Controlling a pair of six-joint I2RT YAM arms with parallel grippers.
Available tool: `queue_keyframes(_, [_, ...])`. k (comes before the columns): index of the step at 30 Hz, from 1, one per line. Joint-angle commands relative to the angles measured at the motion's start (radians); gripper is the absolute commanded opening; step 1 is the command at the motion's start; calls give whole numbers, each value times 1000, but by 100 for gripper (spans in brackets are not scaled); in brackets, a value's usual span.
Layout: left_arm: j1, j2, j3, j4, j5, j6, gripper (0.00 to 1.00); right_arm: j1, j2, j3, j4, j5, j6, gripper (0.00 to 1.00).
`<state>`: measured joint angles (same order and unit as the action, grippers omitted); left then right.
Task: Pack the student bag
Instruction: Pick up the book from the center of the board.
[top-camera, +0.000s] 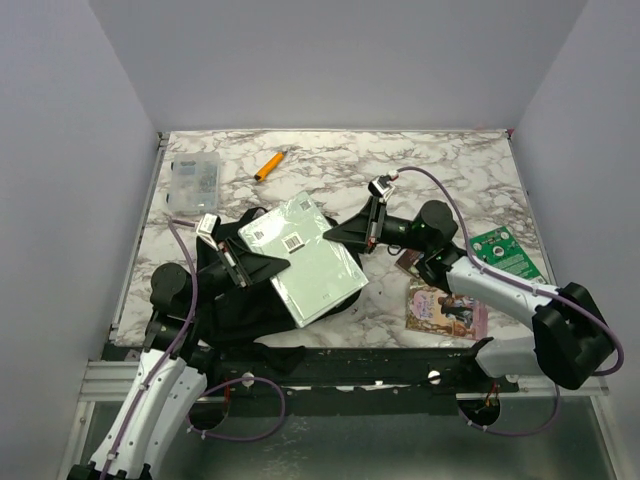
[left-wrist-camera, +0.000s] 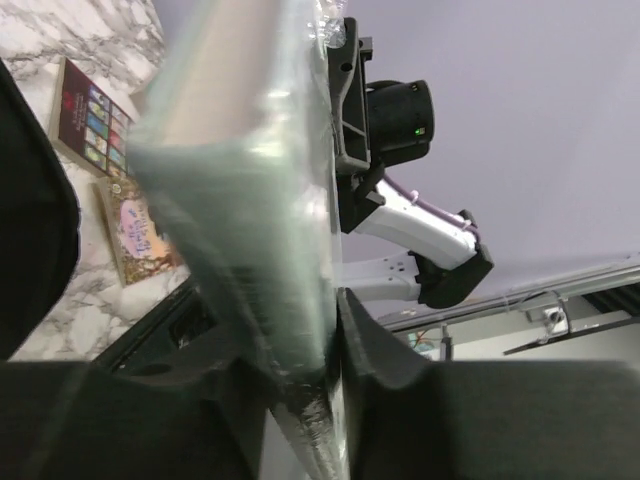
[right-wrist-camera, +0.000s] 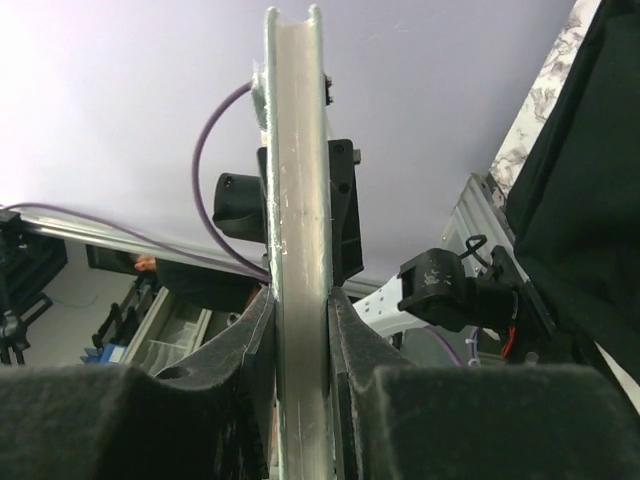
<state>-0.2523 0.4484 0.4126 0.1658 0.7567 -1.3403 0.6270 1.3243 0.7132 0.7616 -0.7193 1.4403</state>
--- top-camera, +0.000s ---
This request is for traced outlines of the pale green book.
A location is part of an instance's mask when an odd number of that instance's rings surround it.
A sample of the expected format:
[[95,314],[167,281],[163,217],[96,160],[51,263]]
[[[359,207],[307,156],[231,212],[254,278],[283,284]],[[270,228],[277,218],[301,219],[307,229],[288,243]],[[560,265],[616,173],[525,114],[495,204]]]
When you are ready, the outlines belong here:
[[271,283],[299,328],[368,284],[347,248],[323,238],[329,229],[328,220],[304,191],[239,229],[250,251],[290,263],[271,277]]

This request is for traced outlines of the illustrated storybook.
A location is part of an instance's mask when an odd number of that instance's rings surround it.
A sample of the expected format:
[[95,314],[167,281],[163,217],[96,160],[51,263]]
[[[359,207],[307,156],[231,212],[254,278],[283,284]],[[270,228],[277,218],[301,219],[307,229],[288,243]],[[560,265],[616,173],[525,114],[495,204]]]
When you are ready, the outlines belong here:
[[405,328],[411,331],[480,340],[488,333],[488,311],[477,300],[447,294],[425,283],[409,283]]

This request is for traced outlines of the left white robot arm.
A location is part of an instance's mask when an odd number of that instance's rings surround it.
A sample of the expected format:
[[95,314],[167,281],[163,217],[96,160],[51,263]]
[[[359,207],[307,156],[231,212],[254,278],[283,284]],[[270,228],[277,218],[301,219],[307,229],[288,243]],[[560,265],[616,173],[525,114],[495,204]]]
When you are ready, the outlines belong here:
[[289,267],[287,260],[251,253],[231,242],[206,245],[219,257],[211,273],[166,263],[152,275],[153,312],[133,382],[112,426],[71,479],[151,479],[192,405],[222,380],[214,354],[198,343],[217,295],[258,284]]

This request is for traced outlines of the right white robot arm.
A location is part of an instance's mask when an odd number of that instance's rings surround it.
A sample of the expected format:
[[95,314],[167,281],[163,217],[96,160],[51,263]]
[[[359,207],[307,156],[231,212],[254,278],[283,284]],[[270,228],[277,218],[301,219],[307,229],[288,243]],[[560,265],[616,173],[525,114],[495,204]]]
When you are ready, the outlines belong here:
[[586,288],[537,284],[497,271],[455,245],[458,230],[449,206],[438,200],[423,204],[413,220],[387,213],[382,199],[371,197],[350,219],[324,238],[370,253],[377,245],[422,253],[417,270],[429,286],[468,296],[520,322],[530,335],[516,339],[483,339],[474,358],[460,367],[460,379],[480,392],[507,375],[544,375],[556,385],[579,389],[598,373],[619,343],[609,331]]

